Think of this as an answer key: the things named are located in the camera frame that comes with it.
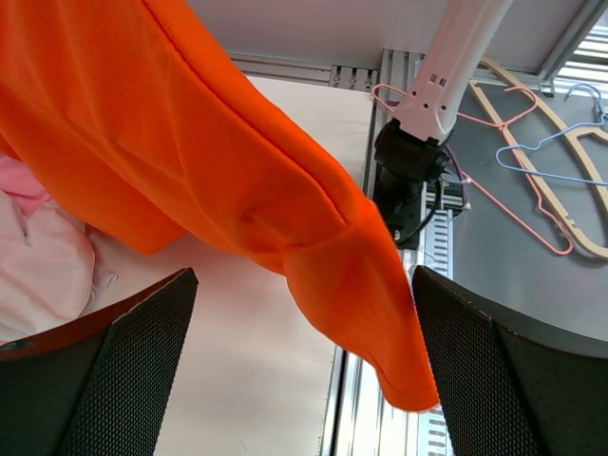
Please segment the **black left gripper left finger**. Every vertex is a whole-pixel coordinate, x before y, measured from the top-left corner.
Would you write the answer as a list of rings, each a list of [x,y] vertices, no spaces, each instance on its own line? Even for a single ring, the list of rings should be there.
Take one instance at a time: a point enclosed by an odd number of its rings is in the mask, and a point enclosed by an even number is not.
[[[197,288],[194,271],[181,269],[2,345],[2,454],[153,454]]]

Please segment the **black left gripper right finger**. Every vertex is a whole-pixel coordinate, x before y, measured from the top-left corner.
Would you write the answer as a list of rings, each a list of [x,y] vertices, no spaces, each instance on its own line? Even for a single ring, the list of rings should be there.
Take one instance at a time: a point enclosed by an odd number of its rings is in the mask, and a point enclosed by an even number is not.
[[[606,454],[606,342],[425,266],[412,287],[454,454]]]

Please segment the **orange t shirt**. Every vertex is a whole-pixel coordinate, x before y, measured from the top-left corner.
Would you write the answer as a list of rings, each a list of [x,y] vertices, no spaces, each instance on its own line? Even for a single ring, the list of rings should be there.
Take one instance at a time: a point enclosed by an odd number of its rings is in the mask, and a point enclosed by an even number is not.
[[[375,204],[185,2],[3,2],[1,149],[141,253],[190,233],[283,275],[310,323],[374,366],[393,406],[437,405]]]

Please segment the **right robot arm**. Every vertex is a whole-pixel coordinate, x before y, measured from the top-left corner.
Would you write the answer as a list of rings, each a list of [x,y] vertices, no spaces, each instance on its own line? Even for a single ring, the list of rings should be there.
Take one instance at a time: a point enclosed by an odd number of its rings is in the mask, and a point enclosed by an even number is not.
[[[510,6],[448,2],[410,90],[375,140],[373,200],[399,248],[417,248],[440,207],[446,144],[466,85]]]

